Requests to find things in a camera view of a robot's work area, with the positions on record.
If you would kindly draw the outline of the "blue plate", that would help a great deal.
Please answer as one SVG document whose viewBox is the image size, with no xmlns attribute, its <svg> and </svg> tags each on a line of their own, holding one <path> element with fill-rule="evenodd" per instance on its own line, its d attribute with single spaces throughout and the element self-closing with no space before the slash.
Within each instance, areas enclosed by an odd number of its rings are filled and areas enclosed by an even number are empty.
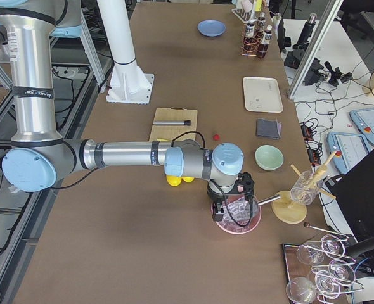
<svg viewBox="0 0 374 304">
<path fill-rule="evenodd" d="M 197 25 L 198 31 L 206 37 L 219 37 L 226 31 L 226 26 L 219 20 L 203 20 Z"/>
</svg>

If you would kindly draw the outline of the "pink bowl basket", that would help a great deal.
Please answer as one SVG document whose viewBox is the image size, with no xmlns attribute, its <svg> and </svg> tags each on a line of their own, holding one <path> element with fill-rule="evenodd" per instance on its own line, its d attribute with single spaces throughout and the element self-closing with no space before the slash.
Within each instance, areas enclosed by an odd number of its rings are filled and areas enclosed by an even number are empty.
<svg viewBox="0 0 374 304">
<path fill-rule="evenodd" d="M 254 230 L 261 220 L 261 208 L 257 204 L 257 198 L 253 198 L 253 212 L 251 221 L 249 224 L 250 206 L 249 202 L 244 196 L 230 196 L 228 198 L 228 210 L 225 207 L 225 203 L 222 202 L 222 208 L 224 209 L 224 215 L 221 221 L 216 224 L 224 231 L 231 234 L 245 234 Z"/>
</svg>

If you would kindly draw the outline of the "whole yellow lemon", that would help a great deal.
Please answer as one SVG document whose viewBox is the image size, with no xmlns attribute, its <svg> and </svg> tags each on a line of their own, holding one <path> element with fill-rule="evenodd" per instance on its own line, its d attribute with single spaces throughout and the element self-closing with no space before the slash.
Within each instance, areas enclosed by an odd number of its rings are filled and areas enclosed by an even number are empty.
<svg viewBox="0 0 374 304">
<path fill-rule="evenodd" d="M 195 178 L 194 177 L 182 177 L 182 180 L 187 183 L 191 183 L 195 180 Z"/>
<path fill-rule="evenodd" d="M 167 180 L 167 183 L 172 187 L 178 187 L 182 182 L 181 177 L 177 177 L 173 175 L 167 175 L 166 180 Z"/>
</svg>

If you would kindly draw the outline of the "green bowl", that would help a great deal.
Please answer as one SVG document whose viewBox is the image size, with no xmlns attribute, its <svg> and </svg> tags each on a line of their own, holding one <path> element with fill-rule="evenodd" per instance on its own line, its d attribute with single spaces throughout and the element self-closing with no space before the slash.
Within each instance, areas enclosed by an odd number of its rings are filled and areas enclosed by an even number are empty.
<svg viewBox="0 0 374 304">
<path fill-rule="evenodd" d="M 283 153 L 271 145 L 259 146 L 255 151 L 255 162 L 258 166 L 267 171 L 273 171 L 283 165 Z"/>
</svg>

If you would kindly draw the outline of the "wooden cup tree stand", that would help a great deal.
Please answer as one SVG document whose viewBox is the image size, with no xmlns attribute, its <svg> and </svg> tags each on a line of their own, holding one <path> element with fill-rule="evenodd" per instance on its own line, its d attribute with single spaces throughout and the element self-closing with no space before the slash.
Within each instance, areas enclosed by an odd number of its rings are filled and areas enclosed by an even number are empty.
<svg viewBox="0 0 374 304">
<path fill-rule="evenodd" d="M 313 172 L 313 179 L 311 180 L 311 183 L 314 183 L 319 180 L 323 180 L 323 178 L 326 176 L 326 171 L 328 170 L 328 164 L 331 161 L 331 159 L 334 156 L 340 156 L 341 152 L 334 151 L 330 154 L 330 156 L 327 158 L 326 162 L 321 164 L 315 172 Z M 295 173 L 300 177 L 301 173 L 299 170 L 295 167 L 295 165 L 291 165 L 291 168 L 295 171 Z M 319 190 L 319 192 L 325 193 L 329 197 L 335 199 L 336 197 L 327 191 L 324 191 L 322 189 Z M 288 224 L 298 224 L 301 223 L 306 215 L 307 215 L 307 205 L 301 205 L 296 202 L 294 202 L 290 198 L 290 190 L 289 191 L 280 191 L 278 193 L 280 195 L 280 198 L 273 201 L 271 203 L 272 210 L 274 214 L 283 222 Z"/>
</svg>

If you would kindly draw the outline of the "steel muddler black tip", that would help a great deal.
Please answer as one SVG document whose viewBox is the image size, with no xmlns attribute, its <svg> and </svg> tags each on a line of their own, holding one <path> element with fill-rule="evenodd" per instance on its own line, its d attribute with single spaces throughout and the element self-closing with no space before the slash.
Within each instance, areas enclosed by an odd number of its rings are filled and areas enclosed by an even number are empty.
<svg viewBox="0 0 374 304">
<path fill-rule="evenodd" d="M 191 120 L 157 120 L 153 122 L 153 125 L 159 126 L 174 126 L 174 125 L 182 125 L 182 126 L 190 126 Z"/>
</svg>

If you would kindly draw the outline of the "clear glass mug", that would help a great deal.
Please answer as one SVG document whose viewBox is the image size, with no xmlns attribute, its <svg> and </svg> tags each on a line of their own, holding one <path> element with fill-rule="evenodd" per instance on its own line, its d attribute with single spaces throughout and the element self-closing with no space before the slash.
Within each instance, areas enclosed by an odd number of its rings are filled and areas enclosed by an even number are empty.
<svg viewBox="0 0 374 304">
<path fill-rule="evenodd" d="M 301 205 L 310 205 L 314 201 L 323 185 L 323 180 L 311 183 L 313 175 L 311 171 L 301 173 L 297 182 L 290 190 L 290 198 L 294 202 Z"/>
</svg>

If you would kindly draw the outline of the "grey folded cloth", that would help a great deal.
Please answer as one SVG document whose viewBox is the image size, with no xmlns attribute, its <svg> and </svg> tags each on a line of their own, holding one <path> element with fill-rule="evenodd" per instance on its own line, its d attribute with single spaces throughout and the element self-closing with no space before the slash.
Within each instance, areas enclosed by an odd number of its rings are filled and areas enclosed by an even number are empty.
<svg viewBox="0 0 374 304">
<path fill-rule="evenodd" d="M 270 139 L 280 139 L 281 123 L 277 120 L 258 118 L 256 122 L 256 136 Z"/>
</svg>

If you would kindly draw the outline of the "wooden cutting board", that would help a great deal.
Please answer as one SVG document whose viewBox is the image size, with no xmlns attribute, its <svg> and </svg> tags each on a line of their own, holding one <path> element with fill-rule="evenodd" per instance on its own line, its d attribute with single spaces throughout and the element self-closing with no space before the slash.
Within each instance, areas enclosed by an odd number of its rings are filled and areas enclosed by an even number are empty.
<svg viewBox="0 0 374 304">
<path fill-rule="evenodd" d="M 184 132 L 197 130 L 198 110 L 185 108 L 156 108 L 149 141 L 172 140 Z"/>
</svg>

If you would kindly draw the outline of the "cream rabbit tray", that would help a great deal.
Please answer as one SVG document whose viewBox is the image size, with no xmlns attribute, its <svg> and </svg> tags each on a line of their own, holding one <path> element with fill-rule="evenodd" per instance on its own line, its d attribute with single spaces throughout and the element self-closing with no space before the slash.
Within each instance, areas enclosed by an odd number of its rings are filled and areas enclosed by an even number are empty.
<svg viewBox="0 0 374 304">
<path fill-rule="evenodd" d="M 259 113 L 281 113 L 281 100 L 278 81 L 271 77 L 244 77 L 243 95 L 245 109 Z"/>
</svg>

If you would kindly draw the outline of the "wine glass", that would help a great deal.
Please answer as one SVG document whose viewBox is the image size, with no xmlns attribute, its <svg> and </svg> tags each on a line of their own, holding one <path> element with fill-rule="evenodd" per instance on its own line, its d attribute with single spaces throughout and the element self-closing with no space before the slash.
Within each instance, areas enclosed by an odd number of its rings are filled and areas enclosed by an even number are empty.
<svg viewBox="0 0 374 304">
<path fill-rule="evenodd" d="M 327 234 L 321 238 L 321 249 L 332 259 L 339 259 L 345 255 L 343 242 L 333 234 Z"/>
<path fill-rule="evenodd" d="M 317 265 L 311 268 L 311 272 L 314 274 L 321 270 L 327 271 L 333 280 L 341 286 L 350 286 L 356 280 L 355 272 L 350 263 L 341 259 L 331 260 L 326 265 Z"/>
<path fill-rule="evenodd" d="M 316 300 L 316 286 L 306 277 L 296 277 L 286 286 L 286 294 L 294 303 L 308 304 Z"/>
</svg>

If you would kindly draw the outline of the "black monitor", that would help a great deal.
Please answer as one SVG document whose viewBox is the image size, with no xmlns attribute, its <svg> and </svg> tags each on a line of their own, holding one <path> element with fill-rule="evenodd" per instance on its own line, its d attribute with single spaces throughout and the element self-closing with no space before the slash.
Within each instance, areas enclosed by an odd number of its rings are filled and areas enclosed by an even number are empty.
<svg viewBox="0 0 374 304">
<path fill-rule="evenodd" d="M 326 181 L 352 232 L 374 236 L 374 149 L 348 173 Z"/>
</svg>

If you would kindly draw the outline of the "dark tea bottle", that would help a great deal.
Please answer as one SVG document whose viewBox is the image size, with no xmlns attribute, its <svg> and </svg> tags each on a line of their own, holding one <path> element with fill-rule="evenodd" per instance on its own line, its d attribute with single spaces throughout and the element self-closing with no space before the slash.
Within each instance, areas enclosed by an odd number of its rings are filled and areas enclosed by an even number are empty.
<svg viewBox="0 0 374 304">
<path fill-rule="evenodd" d="M 245 35 L 243 38 L 243 53 L 250 55 L 255 51 L 256 39 L 254 37 L 255 20 L 251 19 L 245 26 Z"/>
<path fill-rule="evenodd" d="M 258 58 L 264 58 L 266 53 L 267 53 L 268 46 L 269 46 L 271 37 L 273 35 L 272 29 L 273 29 L 273 27 L 271 25 L 268 25 L 262 33 L 262 37 L 261 37 L 261 39 L 259 41 L 259 45 L 257 47 L 257 57 Z"/>
<path fill-rule="evenodd" d="M 266 16 L 264 12 L 261 12 L 257 20 L 257 33 L 262 34 L 266 24 Z"/>
</svg>

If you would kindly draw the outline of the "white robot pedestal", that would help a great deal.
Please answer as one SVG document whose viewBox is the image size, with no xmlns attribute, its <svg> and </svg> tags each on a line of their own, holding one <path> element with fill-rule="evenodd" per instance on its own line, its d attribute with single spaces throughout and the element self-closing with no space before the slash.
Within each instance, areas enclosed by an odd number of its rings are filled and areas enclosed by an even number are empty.
<svg viewBox="0 0 374 304">
<path fill-rule="evenodd" d="M 125 2 L 100 0 L 98 7 L 114 62 L 106 100 L 147 105 L 154 75 L 144 73 L 137 64 Z"/>
</svg>

